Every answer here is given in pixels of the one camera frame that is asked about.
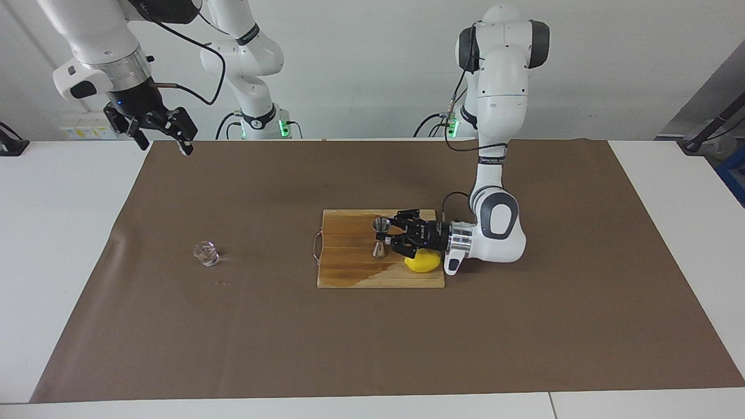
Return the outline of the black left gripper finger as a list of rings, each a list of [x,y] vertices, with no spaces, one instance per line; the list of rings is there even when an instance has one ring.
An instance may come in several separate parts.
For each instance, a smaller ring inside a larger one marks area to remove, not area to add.
[[[389,223],[404,232],[419,231],[425,226],[419,209],[405,209],[388,218]]]
[[[417,233],[389,235],[389,246],[397,254],[414,259],[419,249],[426,248],[428,239]]]

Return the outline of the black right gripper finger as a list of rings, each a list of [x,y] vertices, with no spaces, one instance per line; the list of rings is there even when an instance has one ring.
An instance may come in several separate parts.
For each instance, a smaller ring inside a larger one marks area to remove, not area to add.
[[[184,156],[191,156],[194,146],[191,142],[198,133],[197,126],[183,106],[176,107],[172,111],[166,109],[160,112],[160,121],[157,123],[158,130],[172,138],[178,143],[179,151]]]
[[[147,136],[142,133],[138,119],[128,119],[127,116],[117,111],[112,104],[104,106],[104,115],[115,133],[125,134],[133,139],[142,151],[147,151],[151,143]]]

